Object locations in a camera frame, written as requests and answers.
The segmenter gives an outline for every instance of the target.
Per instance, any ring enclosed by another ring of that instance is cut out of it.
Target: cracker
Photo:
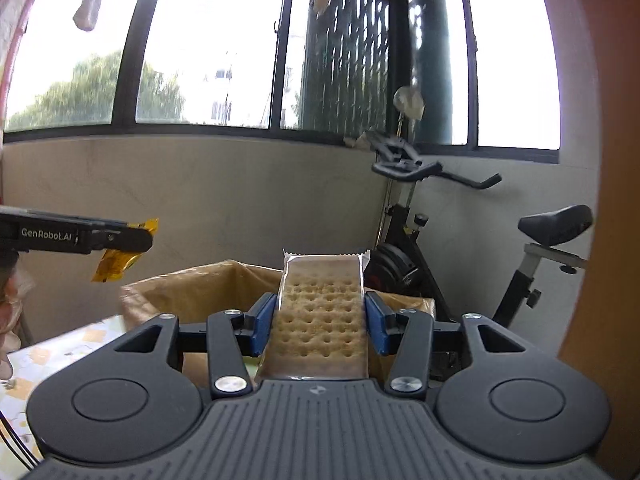
[[[357,254],[287,261],[261,378],[367,377],[361,261]]]

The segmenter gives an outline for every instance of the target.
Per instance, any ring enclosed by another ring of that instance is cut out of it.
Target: tablecloth
[[[33,389],[53,373],[125,332],[122,316],[113,316],[9,354],[14,375],[8,381],[0,381],[0,410],[37,457],[40,454],[24,413]],[[0,480],[15,480],[25,473],[20,461],[0,442]]]

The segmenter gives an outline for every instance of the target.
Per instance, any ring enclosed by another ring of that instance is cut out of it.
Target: plastic wrapper
[[[129,227],[146,229],[152,235],[155,235],[156,231],[158,231],[158,219],[152,218],[143,224],[130,224]],[[116,249],[107,249],[104,251],[91,281],[113,282],[122,279],[124,271],[138,261],[140,256],[142,256],[142,253],[126,253]]]
[[[180,323],[204,322],[228,308],[249,310],[265,292],[278,291],[281,277],[280,270],[226,260],[123,286],[120,307],[128,330],[160,312],[176,314]],[[433,300],[428,298],[379,295],[393,310],[416,308],[435,316]],[[372,348],[367,355],[369,376],[384,381],[394,357],[380,357]],[[185,354],[182,373],[197,386],[208,387],[206,354]]]
[[[259,379],[368,376],[362,277],[368,260],[364,254],[285,254]]]

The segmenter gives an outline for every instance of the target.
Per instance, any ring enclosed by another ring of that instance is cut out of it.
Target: knob
[[[538,304],[538,301],[540,300],[540,296],[542,296],[542,292],[540,292],[537,289],[532,290],[529,293],[529,297],[527,298],[527,304],[533,308]]]
[[[429,221],[429,217],[427,215],[422,215],[418,213],[416,216],[414,216],[415,224],[420,227],[424,227],[428,221]]]

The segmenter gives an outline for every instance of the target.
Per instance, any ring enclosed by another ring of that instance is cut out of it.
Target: tree
[[[300,94],[296,92],[293,95],[295,102],[291,105],[291,110],[293,110],[294,115],[296,116],[296,128],[300,127]]]
[[[111,122],[122,51],[95,54],[74,67],[71,81],[53,83],[35,102],[9,118],[7,130],[68,124]],[[184,97],[175,76],[166,78],[145,62],[140,79],[137,116],[144,120],[178,122]]]

